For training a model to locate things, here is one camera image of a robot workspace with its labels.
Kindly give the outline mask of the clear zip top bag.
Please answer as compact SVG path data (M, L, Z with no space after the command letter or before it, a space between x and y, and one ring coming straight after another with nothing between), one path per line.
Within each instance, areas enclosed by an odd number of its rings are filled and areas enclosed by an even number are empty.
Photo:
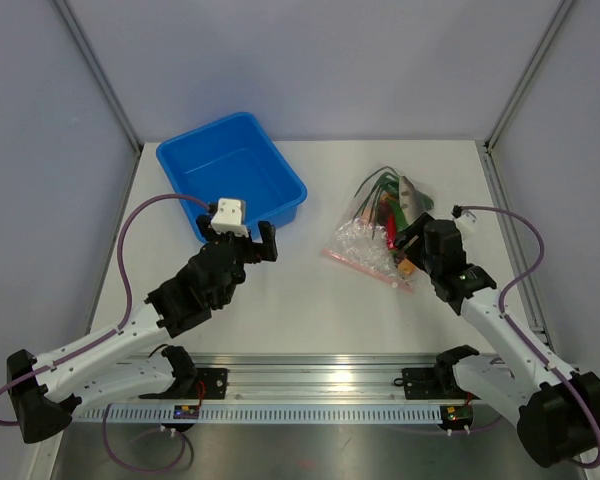
M420 192L425 212L432 212L436 204L433 188L407 176L396 168L394 169L400 176L406 176ZM413 292L417 268L412 275L408 277L401 276L396 269L395 258L406 257L403 253L398 252L396 248L390 250L387 246L385 201L389 196L387 194L381 195L377 205L377 221L375 224L369 225L361 220L360 217L363 212L359 216L355 216L359 200L366 193L367 191L363 191L358 198L354 197L355 193L352 195L349 205L335 226L321 254L362 274L384 282L394 289Z

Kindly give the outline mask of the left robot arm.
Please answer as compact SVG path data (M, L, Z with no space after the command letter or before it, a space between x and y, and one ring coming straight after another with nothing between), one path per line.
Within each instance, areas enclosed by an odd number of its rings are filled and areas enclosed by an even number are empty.
M198 218L206 243L171 279L133 307L125 325L113 323L64 347L6 360L8 395L22 439L34 444L67 428L78 414L134 396L183 398L195 388L196 367L171 340L211 319L246 280L245 267L278 257L276 230Z

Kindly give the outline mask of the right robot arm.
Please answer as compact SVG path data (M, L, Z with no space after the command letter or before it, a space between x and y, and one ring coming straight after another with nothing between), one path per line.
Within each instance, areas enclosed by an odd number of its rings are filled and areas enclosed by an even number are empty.
M423 213L398 232L394 245L425 272L436 296L476 329L503 360L464 345L437 355L436 389L446 396L470 394L486 402L516 429L527 454L541 467L569 461L583 469L600 467L600 378L580 373L517 320L506 304L506 289L466 259L456 221Z

